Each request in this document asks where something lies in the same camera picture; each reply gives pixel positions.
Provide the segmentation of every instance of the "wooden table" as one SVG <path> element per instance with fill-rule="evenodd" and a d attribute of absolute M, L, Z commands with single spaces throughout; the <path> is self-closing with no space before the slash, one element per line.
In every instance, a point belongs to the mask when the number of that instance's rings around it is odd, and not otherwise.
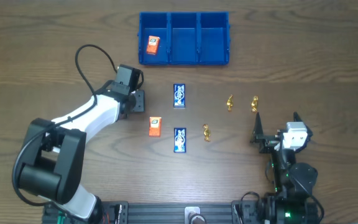
<path fill-rule="evenodd" d="M 228 66 L 145 67 L 137 57 L 140 11 L 229 11 Z M 67 114 L 90 98 L 74 64 L 96 44 L 117 65 L 144 71 L 146 112 L 103 129 L 88 144 L 81 182 L 103 200 L 230 202 L 272 192 L 269 156 L 248 143 L 254 95 L 266 133 L 299 112 L 314 131 L 297 154 L 319 171 L 313 193 L 323 223 L 358 222 L 358 1 L 0 1 L 0 223 L 40 223 L 22 203 L 11 169 L 29 123 Z M 80 55 L 95 88 L 115 74 L 95 49 Z M 187 107 L 172 108 L 186 83 Z M 227 112 L 226 100 L 234 95 Z M 162 136 L 148 137 L 149 116 Z M 211 142 L 204 142 L 208 123 Z M 173 153 L 173 128 L 188 129 L 188 152 Z"/>

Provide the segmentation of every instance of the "blue candy wrapper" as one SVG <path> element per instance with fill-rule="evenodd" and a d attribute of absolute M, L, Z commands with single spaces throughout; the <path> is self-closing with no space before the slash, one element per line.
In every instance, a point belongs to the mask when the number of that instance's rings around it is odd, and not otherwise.
<path fill-rule="evenodd" d="M 186 128 L 174 128 L 173 152 L 186 152 Z"/>
<path fill-rule="evenodd" d="M 173 107 L 185 107 L 185 84 L 173 84 Z"/>

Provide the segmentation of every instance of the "blue bin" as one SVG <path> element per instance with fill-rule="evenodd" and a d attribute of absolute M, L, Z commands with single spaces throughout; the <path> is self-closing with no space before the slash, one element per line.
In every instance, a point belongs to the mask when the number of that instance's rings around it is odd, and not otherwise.
<path fill-rule="evenodd" d="M 141 12 L 139 63 L 225 65 L 230 59 L 228 12 Z M 160 37 L 156 55 L 146 53 L 149 36 Z"/>

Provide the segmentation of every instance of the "orange box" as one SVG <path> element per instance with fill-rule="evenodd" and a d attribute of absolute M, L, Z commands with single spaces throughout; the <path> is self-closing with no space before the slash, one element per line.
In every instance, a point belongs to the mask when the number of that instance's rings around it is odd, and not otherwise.
<path fill-rule="evenodd" d="M 161 136 L 161 117 L 150 117 L 149 136 Z"/>
<path fill-rule="evenodd" d="M 160 38 L 155 36 L 149 36 L 149 44 L 147 44 L 146 53 L 156 55 L 158 51 L 158 45 Z"/>

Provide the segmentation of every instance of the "wooden surface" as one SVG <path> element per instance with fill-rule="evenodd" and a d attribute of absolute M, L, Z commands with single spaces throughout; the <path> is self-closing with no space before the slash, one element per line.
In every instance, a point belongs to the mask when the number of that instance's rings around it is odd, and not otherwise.
<path fill-rule="evenodd" d="M 137 58 L 140 11 L 229 11 L 231 59 L 223 67 L 144 67 Z M 230 202 L 273 191 L 268 155 L 248 143 L 259 95 L 266 133 L 294 111 L 314 131 L 297 155 L 319 171 L 313 193 L 323 223 L 358 222 L 358 1 L 0 1 L 0 223 L 40 223 L 22 203 L 11 169 L 29 123 L 67 114 L 90 98 L 74 54 L 96 44 L 145 74 L 145 114 L 108 126 L 88 144 L 81 182 L 102 200 Z M 86 49 L 80 64 L 95 86 L 115 74 Z M 186 109 L 172 84 L 186 83 Z M 232 113 L 225 102 L 234 95 Z M 162 136 L 148 137 L 149 116 Z M 208 123 L 211 142 L 203 140 Z M 173 128 L 187 127 L 188 152 L 173 153 Z"/>

